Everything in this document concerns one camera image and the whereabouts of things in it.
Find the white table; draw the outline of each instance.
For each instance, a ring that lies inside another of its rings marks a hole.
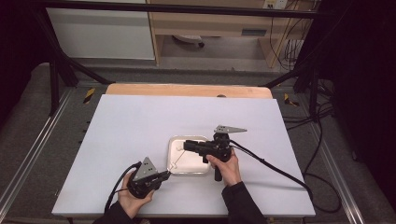
[[[164,171],[172,136],[212,139],[219,124],[246,128],[246,133],[230,134],[231,139],[303,180],[276,100],[103,95],[52,213],[101,216],[110,191],[128,166],[148,156],[159,172]],[[239,150],[236,155],[242,179],[265,216],[315,215],[303,187]],[[223,187],[214,180],[212,169],[203,176],[172,175],[139,216],[226,216]]]

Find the black gripper handle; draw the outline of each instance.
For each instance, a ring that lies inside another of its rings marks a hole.
[[[215,167],[215,180],[216,181],[222,180],[222,175],[221,175],[220,169],[217,166]]]

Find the black sleeve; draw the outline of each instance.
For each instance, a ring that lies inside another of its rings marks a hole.
[[[221,195],[228,209],[229,224],[267,223],[259,207],[251,198],[244,182],[226,187]]]
[[[93,224],[134,224],[126,215],[119,202],[113,203],[110,209],[102,216],[96,219]]]

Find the white container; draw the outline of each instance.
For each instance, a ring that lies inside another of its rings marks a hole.
[[[182,135],[169,140],[167,168],[174,175],[204,175],[209,171],[209,163],[203,163],[198,153],[184,150],[186,140],[208,141],[204,136]]]

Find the hand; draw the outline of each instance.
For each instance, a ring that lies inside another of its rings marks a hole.
[[[231,149],[231,158],[226,162],[211,155],[206,155],[206,159],[210,161],[213,168],[216,166],[219,167],[225,186],[230,187],[242,182],[241,175],[239,174],[238,158],[233,149]]]
[[[122,181],[122,189],[128,189],[127,184],[132,173],[127,174]],[[130,218],[134,218],[140,208],[146,203],[151,202],[154,190],[152,190],[144,199],[138,199],[129,192],[129,190],[119,191],[119,202],[125,213]]]

